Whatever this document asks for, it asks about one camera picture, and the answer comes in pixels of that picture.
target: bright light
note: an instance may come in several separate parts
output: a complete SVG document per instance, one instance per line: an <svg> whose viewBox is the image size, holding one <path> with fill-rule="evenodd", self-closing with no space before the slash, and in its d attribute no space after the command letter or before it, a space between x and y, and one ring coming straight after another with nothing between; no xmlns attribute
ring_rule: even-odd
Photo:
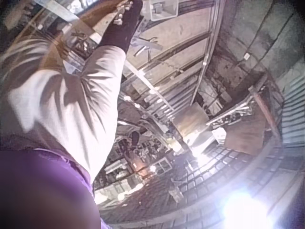
<svg viewBox="0 0 305 229"><path fill-rule="evenodd" d="M210 161L210 158L207 155L201 154L197 157L197 161L198 161L198 166L202 167Z"/></svg>
<svg viewBox="0 0 305 229"><path fill-rule="evenodd" d="M121 125L128 125L127 122L124 122L124 121L118 121L118 124L121 124Z"/></svg>
<svg viewBox="0 0 305 229"><path fill-rule="evenodd" d="M151 90L149 91L149 93L150 93L150 94L156 94L156 91L158 91L159 88L160 88L160 87L155 87L154 90L151 89Z"/></svg>
<svg viewBox="0 0 305 229"><path fill-rule="evenodd" d="M102 202L105 202L108 198L104 195L102 195L100 192L96 192L94 194L94 201L96 204L101 204Z"/></svg>
<svg viewBox="0 0 305 229"><path fill-rule="evenodd" d="M126 96L124 96L124 100L125 100L125 101L131 101L132 99L131 99L130 96L127 96L127 95L126 95Z"/></svg>
<svg viewBox="0 0 305 229"><path fill-rule="evenodd" d="M131 189L129 191L124 191L124 192L118 194L118 200L119 201L124 200L126 195L129 195L131 193L134 193L135 191L140 190L143 186L144 185L142 183L140 183L140 184L137 184L136 187L134 187L133 189Z"/></svg>
<svg viewBox="0 0 305 229"><path fill-rule="evenodd" d="M176 153L178 153L181 149L182 146L180 145L180 143L178 141L175 141L173 144L170 145L170 147L173 149L173 151L175 151Z"/></svg>
<svg viewBox="0 0 305 229"><path fill-rule="evenodd" d="M156 169L157 169L156 166L151 166L151 167L150 167L150 170L151 170L153 173L156 171Z"/></svg>
<svg viewBox="0 0 305 229"><path fill-rule="evenodd" d="M145 72L144 72L142 69L140 69L140 70L138 71L138 73L139 73L140 76L145 76Z"/></svg>
<svg viewBox="0 0 305 229"><path fill-rule="evenodd" d="M133 192L135 192L135 191L138 191L138 190L140 190L141 188L143 188L143 184L137 184L136 185L136 187L134 187L132 190L130 190L129 192L128 192L128 194L131 194L131 193L133 193Z"/></svg>
<svg viewBox="0 0 305 229"><path fill-rule="evenodd" d="M122 200L124 200L125 199L125 192L122 192L122 193L120 193L119 195L118 195L118 200L119 201L122 201Z"/></svg>
<svg viewBox="0 0 305 229"><path fill-rule="evenodd" d="M225 229L271 229L267 208L247 193L230 196L225 207Z"/></svg>

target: person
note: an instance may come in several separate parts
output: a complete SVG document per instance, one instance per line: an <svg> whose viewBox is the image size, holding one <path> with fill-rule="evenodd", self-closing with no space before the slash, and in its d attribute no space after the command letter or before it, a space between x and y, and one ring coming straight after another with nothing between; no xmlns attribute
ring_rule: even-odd
<svg viewBox="0 0 305 229"><path fill-rule="evenodd" d="M24 37L1 55L3 228L108 228L92 183L114 142L121 75L141 0L110 23L81 76L52 42Z"/></svg>

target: wooden plank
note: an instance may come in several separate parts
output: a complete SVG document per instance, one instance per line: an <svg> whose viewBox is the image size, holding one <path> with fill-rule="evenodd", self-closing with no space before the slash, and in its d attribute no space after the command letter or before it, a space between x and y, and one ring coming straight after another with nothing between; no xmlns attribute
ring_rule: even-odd
<svg viewBox="0 0 305 229"><path fill-rule="evenodd" d="M246 154L257 155L263 146L266 119L259 106L252 116L243 117L238 123L229 125L224 147Z"/></svg>
<svg viewBox="0 0 305 229"><path fill-rule="evenodd" d="M257 90L251 86L249 88L249 92L253 95L253 98L255 99L255 101L257 102L258 106L261 108L262 112L265 115L265 118L267 120L267 122L269 123L272 133L274 134L275 138L277 139L278 143L281 143L281 135L277 129L277 125L276 122L274 120L274 117L272 116L272 114L270 113L266 103L263 101L263 99L261 98L261 96L257 93Z"/></svg>

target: corrugated panel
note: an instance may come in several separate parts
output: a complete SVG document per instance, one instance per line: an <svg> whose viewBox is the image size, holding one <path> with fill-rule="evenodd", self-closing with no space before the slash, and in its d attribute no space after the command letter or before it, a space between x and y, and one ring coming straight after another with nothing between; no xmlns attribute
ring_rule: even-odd
<svg viewBox="0 0 305 229"><path fill-rule="evenodd" d="M305 145L305 75L292 80L285 90L283 106L283 144Z"/></svg>

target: purple clothing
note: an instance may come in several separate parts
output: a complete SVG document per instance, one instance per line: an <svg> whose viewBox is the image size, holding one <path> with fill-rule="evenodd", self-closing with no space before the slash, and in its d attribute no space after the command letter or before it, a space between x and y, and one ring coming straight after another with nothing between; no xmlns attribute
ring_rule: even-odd
<svg viewBox="0 0 305 229"><path fill-rule="evenodd" d="M88 182L90 177L83 174L76 163L49 150L1 151L0 179L10 179L12 174L37 177L52 183L75 201L79 201L87 191L93 196ZM101 219L101 228L110 227Z"/></svg>

